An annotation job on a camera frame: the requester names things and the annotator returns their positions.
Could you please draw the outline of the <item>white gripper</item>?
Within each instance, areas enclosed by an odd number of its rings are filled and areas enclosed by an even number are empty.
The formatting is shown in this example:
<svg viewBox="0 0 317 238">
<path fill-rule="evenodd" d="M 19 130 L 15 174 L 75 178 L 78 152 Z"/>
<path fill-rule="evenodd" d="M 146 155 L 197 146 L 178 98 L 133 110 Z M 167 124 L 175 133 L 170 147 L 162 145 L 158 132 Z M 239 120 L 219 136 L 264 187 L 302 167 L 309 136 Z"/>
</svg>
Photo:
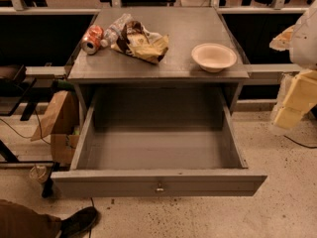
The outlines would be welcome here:
<svg viewBox="0 0 317 238">
<path fill-rule="evenodd" d="M 272 124 L 289 130 L 317 104 L 317 71 L 305 69 L 291 80 L 282 107 L 272 111 Z"/>
</svg>

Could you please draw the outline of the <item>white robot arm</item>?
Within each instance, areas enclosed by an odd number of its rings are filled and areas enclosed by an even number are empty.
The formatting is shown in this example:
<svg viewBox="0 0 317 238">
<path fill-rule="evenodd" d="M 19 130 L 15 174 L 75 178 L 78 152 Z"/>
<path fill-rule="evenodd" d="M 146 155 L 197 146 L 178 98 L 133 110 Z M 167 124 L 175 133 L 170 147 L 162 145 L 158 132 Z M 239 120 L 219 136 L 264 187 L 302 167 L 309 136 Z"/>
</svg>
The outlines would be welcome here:
<svg viewBox="0 0 317 238">
<path fill-rule="evenodd" d="M 317 105 L 317 1 L 297 22 L 274 37 L 269 47 L 289 50 L 292 63 L 303 68 L 291 79 L 286 95 L 275 105 L 272 127 L 278 134 L 294 128 Z"/>
</svg>

